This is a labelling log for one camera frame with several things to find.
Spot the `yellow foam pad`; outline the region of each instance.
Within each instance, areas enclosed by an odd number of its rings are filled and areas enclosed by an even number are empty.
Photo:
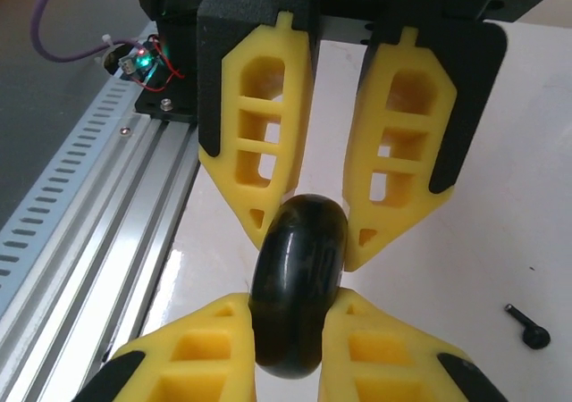
[[[199,150],[257,248],[282,198],[298,186],[306,144],[314,79],[308,34],[291,23],[292,13],[279,13],[275,27],[259,26],[224,57],[221,153]],[[277,138],[267,137],[270,125]],[[261,174],[261,163],[273,163],[272,173]]]
[[[115,357],[145,359],[114,402],[252,402],[255,348],[248,294],[212,304],[135,339]]]
[[[466,402],[437,355],[458,348],[340,289],[323,334],[319,402]]]
[[[457,90],[430,49],[405,28],[396,45],[381,44],[357,93],[344,166],[349,205],[346,271],[443,204],[429,181]]]

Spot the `gray floor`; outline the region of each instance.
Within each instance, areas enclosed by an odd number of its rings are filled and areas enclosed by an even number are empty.
[[[0,229],[28,193],[108,78],[93,59],[56,64],[29,42],[35,0],[0,0]],[[42,23],[46,47],[75,53],[137,36],[148,20],[138,0],[52,0]]]

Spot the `white backdrop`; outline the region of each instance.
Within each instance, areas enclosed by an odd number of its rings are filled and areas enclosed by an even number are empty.
[[[509,52],[449,203],[342,285],[468,352],[511,401],[572,395],[572,30],[504,25]],[[341,201],[363,46],[324,42],[299,191]],[[200,171],[146,331],[247,291],[257,251]],[[534,352],[502,308],[552,335]],[[257,375],[260,402],[317,400]]]

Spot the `screw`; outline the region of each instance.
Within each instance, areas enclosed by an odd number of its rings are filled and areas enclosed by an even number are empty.
[[[161,100],[161,110],[164,112],[170,112],[172,110],[172,101],[169,98]]]
[[[522,340],[532,350],[540,350],[551,343],[551,335],[543,327],[538,326],[535,322],[526,317],[522,312],[512,304],[507,304],[504,311],[512,315],[519,323],[525,327],[522,333]]]

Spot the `white table surface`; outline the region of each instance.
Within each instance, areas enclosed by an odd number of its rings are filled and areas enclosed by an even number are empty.
[[[509,51],[449,203],[342,285],[458,345],[511,401],[572,400],[572,30],[504,25]],[[341,201],[363,46],[324,42],[298,193]],[[247,291],[257,250],[200,170],[145,332]],[[528,349],[512,303],[552,335]],[[257,372],[261,402],[317,400]]]

